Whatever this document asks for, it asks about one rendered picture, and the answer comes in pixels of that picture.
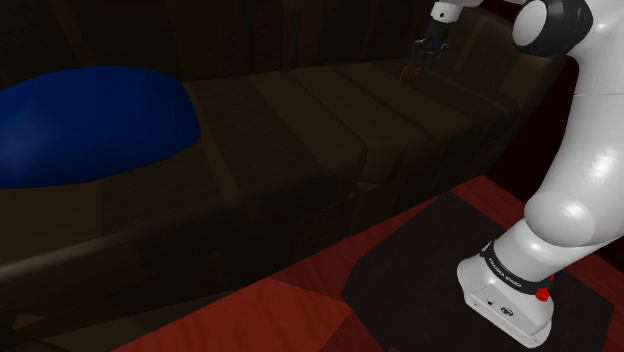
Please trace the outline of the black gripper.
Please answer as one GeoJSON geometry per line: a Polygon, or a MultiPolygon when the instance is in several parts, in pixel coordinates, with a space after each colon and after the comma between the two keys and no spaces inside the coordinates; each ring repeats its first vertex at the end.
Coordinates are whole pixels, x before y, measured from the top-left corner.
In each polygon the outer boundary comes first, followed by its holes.
{"type": "Polygon", "coordinates": [[[451,23],[432,19],[427,26],[424,39],[416,40],[412,44],[412,61],[414,63],[420,63],[422,57],[427,53],[429,59],[425,64],[425,69],[428,70],[433,63],[438,61],[445,54],[448,48],[446,39],[451,28],[451,23]]]}

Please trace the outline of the small brown round object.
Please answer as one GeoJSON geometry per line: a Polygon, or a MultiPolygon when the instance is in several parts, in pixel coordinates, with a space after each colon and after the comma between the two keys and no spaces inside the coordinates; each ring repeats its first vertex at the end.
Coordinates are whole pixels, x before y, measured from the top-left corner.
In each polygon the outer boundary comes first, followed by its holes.
{"type": "Polygon", "coordinates": [[[414,83],[416,82],[423,74],[424,66],[418,63],[412,63],[405,66],[400,75],[400,81],[403,83],[414,83]]]}

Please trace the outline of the dark brown sofa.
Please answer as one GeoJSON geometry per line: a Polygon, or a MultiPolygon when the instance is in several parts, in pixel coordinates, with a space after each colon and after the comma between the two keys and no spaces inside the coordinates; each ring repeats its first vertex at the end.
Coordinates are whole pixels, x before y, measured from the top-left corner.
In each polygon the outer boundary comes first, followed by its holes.
{"type": "Polygon", "coordinates": [[[200,139],[100,181],[0,191],[0,349],[109,352],[485,173],[560,74],[493,0],[404,84],[434,0],[23,0],[56,67],[184,83],[200,139]]]}

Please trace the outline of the dark robot stand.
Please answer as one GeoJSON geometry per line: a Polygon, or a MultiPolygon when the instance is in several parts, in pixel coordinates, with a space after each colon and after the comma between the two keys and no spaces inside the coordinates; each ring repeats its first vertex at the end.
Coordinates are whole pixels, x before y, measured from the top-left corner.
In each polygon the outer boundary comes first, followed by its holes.
{"type": "Polygon", "coordinates": [[[602,352],[614,306],[566,272],[554,278],[553,327],[535,349],[466,304],[458,264],[503,231],[447,192],[361,257],[342,296],[385,352],[602,352]]]}

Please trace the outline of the blue cushion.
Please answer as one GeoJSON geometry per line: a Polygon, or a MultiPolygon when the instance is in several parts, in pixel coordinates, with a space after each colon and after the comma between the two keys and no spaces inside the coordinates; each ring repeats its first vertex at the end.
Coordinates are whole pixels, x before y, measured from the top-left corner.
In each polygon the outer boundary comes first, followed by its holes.
{"type": "Polygon", "coordinates": [[[175,77],[69,69],[0,90],[0,189],[73,185],[174,156],[201,135],[175,77]]]}

